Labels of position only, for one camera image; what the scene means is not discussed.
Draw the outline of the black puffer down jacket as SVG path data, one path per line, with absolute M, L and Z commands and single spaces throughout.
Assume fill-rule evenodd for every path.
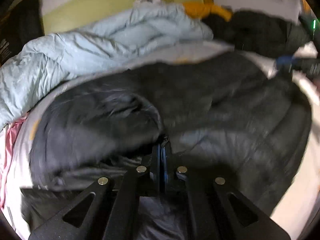
M 291 77 L 233 52 L 81 83 L 47 107 L 33 140 L 30 239 L 289 239 L 270 214 L 311 123 Z M 163 143 L 176 182 L 157 195 L 149 161 Z

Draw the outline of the black fluffy fleece coat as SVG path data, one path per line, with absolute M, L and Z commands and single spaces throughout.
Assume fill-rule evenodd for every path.
M 293 55 L 311 41 L 301 25 L 261 12 L 237 11 L 229 21 L 210 14 L 202 22 L 210 27 L 215 39 L 234 45 L 236 50 L 274 59 Z

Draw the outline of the orange yellow garment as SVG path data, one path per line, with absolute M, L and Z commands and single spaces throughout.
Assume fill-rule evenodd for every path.
M 221 6 L 214 3 L 201 3 L 201 2 L 184 2 L 183 4 L 185 13 L 193 19 L 207 18 L 209 15 L 214 14 L 223 18 L 225 21 L 230 21 L 233 13 Z

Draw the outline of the pink and white blanket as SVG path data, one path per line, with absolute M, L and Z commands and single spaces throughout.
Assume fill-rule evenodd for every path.
M 5 186 L 7 183 L 7 176 L 11 167 L 13 148 L 18 136 L 18 133 L 26 120 L 28 115 L 24 115 L 21 118 L 14 121 L 12 124 L 6 125 L 1 130 L 1 211 L 4 209 L 5 203 Z

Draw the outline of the light blue crumpled duvet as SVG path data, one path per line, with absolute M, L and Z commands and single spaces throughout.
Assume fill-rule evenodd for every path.
M 31 110 L 58 84 L 118 71 L 157 48 L 211 40 L 213 32 L 180 4 L 140 5 L 64 33 L 29 41 L 1 66 L 1 126 Z

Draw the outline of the black hanging garment bag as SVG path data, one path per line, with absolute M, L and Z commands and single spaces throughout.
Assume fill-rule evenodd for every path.
M 23 0 L 1 19 L 1 65 L 43 35 L 40 1 Z

